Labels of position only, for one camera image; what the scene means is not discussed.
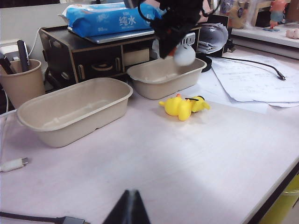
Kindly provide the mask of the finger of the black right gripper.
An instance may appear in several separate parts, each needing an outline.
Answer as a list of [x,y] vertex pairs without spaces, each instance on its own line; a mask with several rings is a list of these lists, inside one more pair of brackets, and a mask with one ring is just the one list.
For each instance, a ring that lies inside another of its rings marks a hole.
[[175,50],[177,45],[186,36],[186,33],[176,33],[172,32],[170,34],[164,33],[161,35],[159,40],[159,56],[161,58],[166,58],[171,52]]

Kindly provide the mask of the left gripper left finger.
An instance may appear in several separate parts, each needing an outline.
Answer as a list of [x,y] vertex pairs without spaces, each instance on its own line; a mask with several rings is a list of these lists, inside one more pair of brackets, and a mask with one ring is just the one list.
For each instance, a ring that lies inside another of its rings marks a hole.
[[132,224],[133,194],[125,190],[120,199],[110,211],[104,224]]

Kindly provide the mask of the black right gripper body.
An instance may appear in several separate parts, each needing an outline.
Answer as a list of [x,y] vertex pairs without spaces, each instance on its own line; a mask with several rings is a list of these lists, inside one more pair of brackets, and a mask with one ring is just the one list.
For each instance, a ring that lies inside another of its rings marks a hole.
[[162,15],[153,18],[142,13],[142,18],[149,22],[157,39],[176,37],[181,39],[200,20],[203,10],[201,0],[159,0]]

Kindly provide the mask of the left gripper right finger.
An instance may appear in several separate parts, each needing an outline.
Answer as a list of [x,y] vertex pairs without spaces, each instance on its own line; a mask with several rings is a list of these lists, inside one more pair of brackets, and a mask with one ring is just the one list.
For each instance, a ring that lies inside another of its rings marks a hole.
[[132,201],[130,207],[131,224],[150,224],[150,219],[143,203],[141,194],[138,190],[131,192]]

